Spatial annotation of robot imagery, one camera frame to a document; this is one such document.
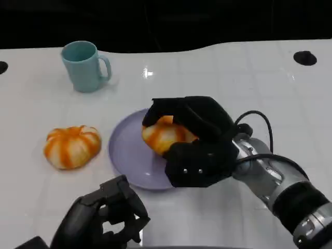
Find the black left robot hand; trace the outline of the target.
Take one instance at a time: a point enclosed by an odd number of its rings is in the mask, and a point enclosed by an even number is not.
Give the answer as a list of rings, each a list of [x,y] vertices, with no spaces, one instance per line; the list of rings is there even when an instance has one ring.
[[[79,197],[58,227],[51,248],[126,248],[141,241],[147,210],[125,175]]]

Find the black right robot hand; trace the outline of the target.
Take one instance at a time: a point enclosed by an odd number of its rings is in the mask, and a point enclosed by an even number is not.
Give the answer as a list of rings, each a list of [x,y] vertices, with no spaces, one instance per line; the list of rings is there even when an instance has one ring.
[[[142,125],[149,128],[163,116],[172,116],[174,124],[196,136],[192,142],[174,142],[161,152],[173,187],[209,187],[232,175],[239,153],[228,134],[234,122],[213,98],[155,98]]]

